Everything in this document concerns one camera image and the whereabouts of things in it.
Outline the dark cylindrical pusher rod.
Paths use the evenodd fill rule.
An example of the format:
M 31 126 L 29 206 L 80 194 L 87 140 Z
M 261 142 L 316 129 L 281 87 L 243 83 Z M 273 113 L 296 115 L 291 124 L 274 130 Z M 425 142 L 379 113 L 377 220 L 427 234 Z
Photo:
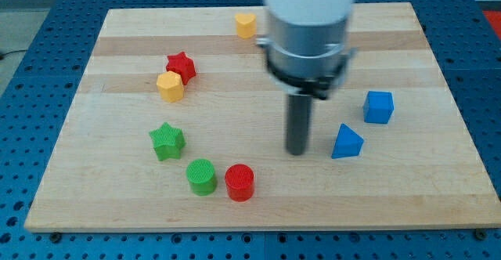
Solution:
M 285 146 L 288 153 L 302 155 L 307 148 L 312 113 L 310 96 L 288 95 Z

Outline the silver tool flange mount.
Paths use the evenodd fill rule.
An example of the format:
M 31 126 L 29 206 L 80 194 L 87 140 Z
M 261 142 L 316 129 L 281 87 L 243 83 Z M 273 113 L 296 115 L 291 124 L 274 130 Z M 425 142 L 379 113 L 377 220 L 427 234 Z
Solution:
M 257 40 L 265 66 L 277 85 L 292 96 L 328 99 L 344 84 L 353 56 L 346 49 L 349 17 L 301 25 L 266 15 L 267 34 Z

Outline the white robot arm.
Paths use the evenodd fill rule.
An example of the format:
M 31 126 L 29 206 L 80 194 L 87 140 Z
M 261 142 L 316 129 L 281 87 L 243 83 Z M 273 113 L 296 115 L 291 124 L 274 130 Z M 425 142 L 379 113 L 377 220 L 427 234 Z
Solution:
M 267 32 L 257 40 L 270 77 L 287 94 L 285 147 L 308 145 L 312 102 L 344 84 L 354 49 L 347 26 L 354 0 L 263 0 Z

